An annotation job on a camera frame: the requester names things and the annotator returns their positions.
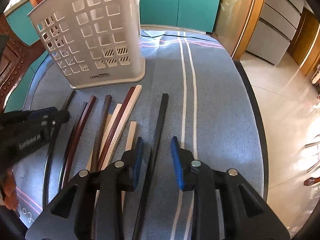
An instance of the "teal cabinet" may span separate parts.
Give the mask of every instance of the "teal cabinet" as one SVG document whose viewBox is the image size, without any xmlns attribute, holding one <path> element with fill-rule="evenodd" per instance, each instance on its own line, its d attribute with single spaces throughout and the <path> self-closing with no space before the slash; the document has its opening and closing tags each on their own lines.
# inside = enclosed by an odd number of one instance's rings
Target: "teal cabinet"
<svg viewBox="0 0 320 240">
<path fill-rule="evenodd" d="M 220 0 L 140 0 L 141 24 L 212 32 Z"/>
<path fill-rule="evenodd" d="M 212 32 L 220 0 L 180 0 L 178 27 Z"/>
<path fill-rule="evenodd" d="M 177 25 L 179 0 L 140 0 L 141 24 Z"/>
</svg>

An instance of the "silver screw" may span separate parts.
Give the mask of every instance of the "silver screw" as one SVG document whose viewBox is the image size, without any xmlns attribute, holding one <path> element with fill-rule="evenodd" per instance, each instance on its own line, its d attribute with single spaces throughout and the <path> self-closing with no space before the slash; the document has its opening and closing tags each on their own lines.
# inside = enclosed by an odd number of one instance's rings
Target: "silver screw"
<svg viewBox="0 0 320 240">
<path fill-rule="evenodd" d="M 85 177 L 89 174 L 89 171 L 87 170 L 82 170 L 82 171 L 79 171 L 79 176 L 80 177 Z"/>
<path fill-rule="evenodd" d="M 229 173 L 230 176 L 236 176 L 236 175 L 238 175 L 238 171 L 235 170 L 235 169 L 230 169 L 230 170 L 228 170 L 228 173 Z"/>
<path fill-rule="evenodd" d="M 194 167 L 200 167 L 201 162 L 198 161 L 198 160 L 194 160 L 194 161 L 191 162 L 191 165 L 194 166 Z"/>
<path fill-rule="evenodd" d="M 117 168 L 121 168 L 121 167 L 124 166 L 124 162 L 123 162 L 123 161 L 117 161 L 117 162 L 115 162 L 115 166 L 116 166 Z"/>
</svg>

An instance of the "laundry basket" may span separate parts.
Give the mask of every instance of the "laundry basket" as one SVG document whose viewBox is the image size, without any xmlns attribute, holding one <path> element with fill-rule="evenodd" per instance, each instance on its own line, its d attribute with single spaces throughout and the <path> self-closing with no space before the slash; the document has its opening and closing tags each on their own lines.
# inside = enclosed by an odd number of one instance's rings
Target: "laundry basket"
<svg viewBox="0 0 320 240">
<path fill-rule="evenodd" d="M 139 0 L 43 0 L 28 16 L 71 87 L 144 77 Z"/>
</svg>

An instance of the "triangular cutout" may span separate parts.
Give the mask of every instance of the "triangular cutout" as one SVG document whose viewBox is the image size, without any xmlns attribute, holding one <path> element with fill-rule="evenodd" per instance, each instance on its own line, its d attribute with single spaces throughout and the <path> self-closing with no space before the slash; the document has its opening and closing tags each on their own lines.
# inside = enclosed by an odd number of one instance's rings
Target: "triangular cutout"
<svg viewBox="0 0 320 240">
<path fill-rule="evenodd" d="M 52 215 L 68 218 L 78 186 L 74 185 L 67 190 L 62 199 L 51 209 Z"/>
<path fill-rule="evenodd" d="M 261 215 L 264 211 L 258 200 L 255 199 L 249 190 L 243 185 L 239 184 L 238 187 L 247 216 L 252 218 L 254 216 Z"/>
</svg>

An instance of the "beige plastic basket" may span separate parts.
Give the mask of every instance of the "beige plastic basket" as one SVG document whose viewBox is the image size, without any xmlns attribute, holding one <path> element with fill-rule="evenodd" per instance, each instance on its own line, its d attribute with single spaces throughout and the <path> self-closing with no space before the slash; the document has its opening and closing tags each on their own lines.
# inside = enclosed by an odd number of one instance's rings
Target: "beige plastic basket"
<svg viewBox="0 0 320 240">
<path fill-rule="evenodd" d="M 71 87 L 144 77 L 139 0 L 43 0 L 28 16 Z"/>
</svg>

